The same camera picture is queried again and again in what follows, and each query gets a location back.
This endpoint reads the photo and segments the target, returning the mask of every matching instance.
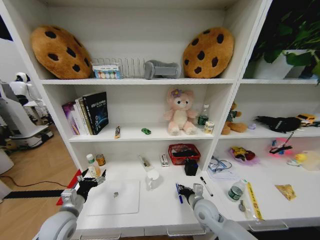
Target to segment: white mug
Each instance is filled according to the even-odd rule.
[[[150,189],[155,189],[159,186],[160,178],[159,172],[155,169],[148,171],[147,173],[147,184]]]

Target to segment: black cube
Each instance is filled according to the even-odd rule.
[[[198,170],[197,161],[187,158],[184,165],[184,171],[187,176],[195,176]]]

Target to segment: book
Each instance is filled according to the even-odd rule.
[[[97,135],[109,123],[107,93],[87,94],[82,98],[92,133]]]
[[[86,134],[86,131],[85,131],[85,126],[84,126],[84,124],[83,124],[83,122],[82,122],[82,120],[81,120],[80,113],[79,113],[79,111],[78,111],[78,108],[77,108],[77,104],[76,104],[76,103],[73,105],[73,108],[74,108],[74,110],[71,111],[71,114],[72,114],[73,119],[74,119],[74,121],[75,121],[76,127],[77,127],[78,130],[79,130],[79,133],[80,133],[81,135],[87,135],[87,134]]]
[[[84,127],[85,134],[86,135],[90,135],[90,132],[89,132],[89,129],[88,129],[88,126],[87,126],[87,123],[86,123],[86,119],[85,119],[85,116],[84,116],[84,113],[83,113],[83,111],[81,109],[81,106],[79,104],[79,100],[82,100],[82,97],[77,98],[75,100],[75,105],[76,105],[76,108],[77,108],[77,110],[78,110],[78,112],[80,114],[80,118],[81,118],[81,121],[82,121],[82,124],[83,124],[83,127]]]
[[[79,130],[76,125],[76,122],[74,120],[74,117],[72,115],[72,111],[75,110],[74,104],[75,104],[74,101],[68,102],[68,103],[62,105],[62,109],[64,111],[64,115],[66,116],[66,120],[68,121],[68,123],[71,127],[72,133],[74,135],[80,135]]]
[[[84,117],[84,120],[85,120],[85,125],[88,128],[88,132],[89,132],[90,135],[94,135],[93,131],[92,131],[92,128],[91,128],[91,125],[90,125],[90,122],[89,122],[89,119],[88,119],[87,110],[86,110],[86,107],[84,105],[84,100],[82,98],[79,99],[79,105],[80,105],[80,109],[82,111],[82,114],[83,114],[83,117]]]

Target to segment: brown teddy bear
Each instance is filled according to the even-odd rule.
[[[198,79],[219,75],[230,62],[234,44],[234,37],[223,27],[213,27],[200,33],[184,50],[184,75]]]
[[[85,47],[65,29],[45,25],[31,34],[36,59],[59,79],[85,79],[91,75],[91,59]]]
[[[248,126],[244,123],[233,123],[235,117],[240,117],[242,115],[242,112],[240,111],[234,111],[237,107],[237,104],[235,102],[232,103],[231,110],[228,114],[228,117],[226,118],[225,124],[223,126],[222,135],[228,135],[231,130],[243,133],[247,130]]]

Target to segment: pink teddy bear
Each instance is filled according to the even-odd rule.
[[[190,109],[194,101],[194,92],[182,91],[179,89],[169,89],[166,101],[170,110],[164,113],[164,119],[169,122],[168,132],[170,135],[178,135],[180,130],[192,135],[197,132],[197,128],[192,124],[197,112]]]

